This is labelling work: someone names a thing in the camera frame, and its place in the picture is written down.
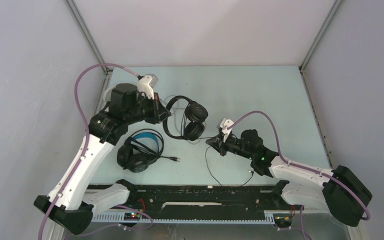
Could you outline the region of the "small black on-ear headphones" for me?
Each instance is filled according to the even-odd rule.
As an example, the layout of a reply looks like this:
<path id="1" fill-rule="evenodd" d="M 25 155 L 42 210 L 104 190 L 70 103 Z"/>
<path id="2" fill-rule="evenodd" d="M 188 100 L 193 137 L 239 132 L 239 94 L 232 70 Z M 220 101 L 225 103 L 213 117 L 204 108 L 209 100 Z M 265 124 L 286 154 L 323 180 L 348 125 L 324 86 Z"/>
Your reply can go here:
<path id="1" fill-rule="evenodd" d="M 213 169 L 210 169 L 207 158 L 208 150 L 211 148 L 204 141 L 219 134 L 217 128 L 206 129 L 206 120 L 209 113 L 204 106 L 182 95 L 174 96 L 168 101 L 166 108 L 171 111 L 175 104 L 179 103 L 180 108 L 176 112 L 177 124 L 180 127 L 182 115 L 185 113 L 186 124 L 183 133 L 176 131 L 173 117 L 168 118 L 162 124 L 164 133 L 168 137 L 166 150 L 171 154 L 176 154 L 183 160 L 176 168 L 178 184 L 198 185 L 198 184 L 219 184 L 220 186 L 239 185 L 245 186 L 254 176 L 254 171 L 249 170 L 245 173 L 242 169 L 236 172 L 228 171 L 229 167 L 225 162 L 213 162 Z M 187 140 L 197 140 L 196 145 L 189 144 Z"/>

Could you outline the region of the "black headset with blue band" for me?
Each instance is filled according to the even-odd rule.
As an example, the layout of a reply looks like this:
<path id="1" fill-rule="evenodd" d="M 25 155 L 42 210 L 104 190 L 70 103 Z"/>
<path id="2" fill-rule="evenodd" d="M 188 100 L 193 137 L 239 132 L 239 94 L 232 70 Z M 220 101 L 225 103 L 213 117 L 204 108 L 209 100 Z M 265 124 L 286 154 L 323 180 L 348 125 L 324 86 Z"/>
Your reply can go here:
<path id="1" fill-rule="evenodd" d="M 140 142 L 141 139 L 154 141 L 156 150 Z M 161 158 L 176 163 L 180 161 L 180 158 L 175 156 L 164 156 L 164 148 L 165 141 L 159 131 L 143 128 L 127 137 L 117 151 L 116 162 L 123 170 L 128 170 L 132 173 L 141 173 Z"/>

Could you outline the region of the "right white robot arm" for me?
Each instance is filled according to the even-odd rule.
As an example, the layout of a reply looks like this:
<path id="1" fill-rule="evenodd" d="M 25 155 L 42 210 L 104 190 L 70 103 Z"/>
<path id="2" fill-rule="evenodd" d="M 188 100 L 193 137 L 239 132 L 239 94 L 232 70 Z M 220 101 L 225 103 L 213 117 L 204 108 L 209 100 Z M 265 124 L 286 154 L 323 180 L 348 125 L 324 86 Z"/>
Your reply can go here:
<path id="1" fill-rule="evenodd" d="M 277 209 L 301 205 L 326 210 L 341 223 L 357 227 L 368 221 L 368 205 L 372 193 L 346 166 L 320 168 L 293 161 L 264 145 L 257 130 L 248 129 L 240 137 L 219 132 L 206 144 L 221 156 L 232 153 L 250 160 L 250 166 L 260 176 L 279 182 L 271 194 L 271 204 Z"/>

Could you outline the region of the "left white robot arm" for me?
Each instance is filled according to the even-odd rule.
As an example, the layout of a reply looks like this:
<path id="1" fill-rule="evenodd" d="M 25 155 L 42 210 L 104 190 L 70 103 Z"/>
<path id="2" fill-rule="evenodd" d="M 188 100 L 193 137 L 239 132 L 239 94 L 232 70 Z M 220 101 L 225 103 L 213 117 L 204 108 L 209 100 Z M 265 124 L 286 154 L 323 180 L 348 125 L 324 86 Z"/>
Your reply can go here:
<path id="1" fill-rule="evenodd" d="M 47 195 L 38 195 L 34 206 L 73 235 L 83 233 L 93 217 L 117 205 L 133 208 L 138 194 L 117 181 L 93 194 L 86 190 L 106 156 L 132 124 L 159 124 L 170 112 L 161 104 L 151 83 L 121 83 L 111 89 L 110 101 L 87 124 L 75 158 Z"/>

